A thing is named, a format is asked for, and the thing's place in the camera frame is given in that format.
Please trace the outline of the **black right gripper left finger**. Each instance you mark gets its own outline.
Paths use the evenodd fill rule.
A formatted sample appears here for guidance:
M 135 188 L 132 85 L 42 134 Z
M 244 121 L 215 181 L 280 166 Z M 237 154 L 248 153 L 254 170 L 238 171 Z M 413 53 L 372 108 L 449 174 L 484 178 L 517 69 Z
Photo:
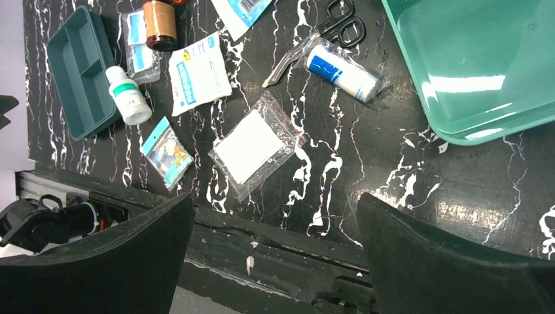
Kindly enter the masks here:
M 180 195 L 35 256 L 1 259 L 2 313 L 168 313 L 194 223 Z

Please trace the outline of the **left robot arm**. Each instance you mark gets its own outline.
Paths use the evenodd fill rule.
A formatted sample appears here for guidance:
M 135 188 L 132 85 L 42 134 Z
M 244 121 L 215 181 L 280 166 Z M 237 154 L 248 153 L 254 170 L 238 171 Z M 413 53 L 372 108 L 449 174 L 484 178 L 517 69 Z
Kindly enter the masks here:
M 14 245 L 39 253 L 49 244 L 64 245 L 76 237 L 88 237 L 129 219 L 126 209 L 97 201 L 64 207 L 46 195 L 24 198 L 1 211 L 1 246 Z

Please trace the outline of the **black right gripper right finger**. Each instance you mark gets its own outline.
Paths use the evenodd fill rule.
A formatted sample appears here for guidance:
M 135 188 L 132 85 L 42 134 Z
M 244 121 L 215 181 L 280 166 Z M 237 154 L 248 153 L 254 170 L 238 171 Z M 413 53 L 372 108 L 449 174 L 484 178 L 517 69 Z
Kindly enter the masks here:
M 553 313 L 554 263 L 487 247 L 369 193 L 357 224 L 380 313 Z

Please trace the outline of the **brown glass bottle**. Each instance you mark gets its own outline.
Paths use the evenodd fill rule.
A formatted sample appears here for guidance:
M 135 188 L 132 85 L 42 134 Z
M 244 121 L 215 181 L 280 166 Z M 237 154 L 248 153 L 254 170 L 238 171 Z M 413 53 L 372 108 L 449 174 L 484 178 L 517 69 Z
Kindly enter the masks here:
M 159 52 L 177 48 L 176 14 L 173 1 L 148 0 L 143 2 L 146 45 Z

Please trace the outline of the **teal bandage assortment packet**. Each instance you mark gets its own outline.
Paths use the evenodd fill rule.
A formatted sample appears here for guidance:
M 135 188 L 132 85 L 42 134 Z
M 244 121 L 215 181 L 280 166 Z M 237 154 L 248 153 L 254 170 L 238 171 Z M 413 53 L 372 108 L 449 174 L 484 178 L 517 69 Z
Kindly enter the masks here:
M 141 152 L 159 174 L 168 191 L 178 185 L 194 161 L 166 117 L 159 121 L 142 144 Z

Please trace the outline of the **white bandage roll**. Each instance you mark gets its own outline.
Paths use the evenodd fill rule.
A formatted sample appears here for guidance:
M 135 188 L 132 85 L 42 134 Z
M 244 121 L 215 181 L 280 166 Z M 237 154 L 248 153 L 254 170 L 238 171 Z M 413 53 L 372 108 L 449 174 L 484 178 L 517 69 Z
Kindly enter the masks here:
M 374 99 L 384 87 L 384 80 L 355 62 L 343 48 L 318 39 L 303 57 L 302 65 L 361 103 Z

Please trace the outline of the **white medicine bottle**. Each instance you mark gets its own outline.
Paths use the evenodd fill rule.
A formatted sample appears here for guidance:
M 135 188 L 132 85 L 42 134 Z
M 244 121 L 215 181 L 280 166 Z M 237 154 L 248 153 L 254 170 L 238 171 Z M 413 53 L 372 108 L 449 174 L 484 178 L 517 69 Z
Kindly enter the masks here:
M 109 82 L 109 94 L 124 123 L 136 126 L 146 122 L 152 116 L 152 110 L 138 84 L 128 78 L 125 70 L 119 66 L 108 67 L 105 75 Z

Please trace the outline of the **white blue gauze packet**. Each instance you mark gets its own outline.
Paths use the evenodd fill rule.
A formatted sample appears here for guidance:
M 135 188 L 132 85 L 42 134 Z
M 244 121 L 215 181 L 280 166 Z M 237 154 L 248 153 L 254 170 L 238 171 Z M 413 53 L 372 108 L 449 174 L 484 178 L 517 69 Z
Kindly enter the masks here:
M 171 53 L 172 116 L 232 94 L 220 42 L 219 32 L 214 32 Z

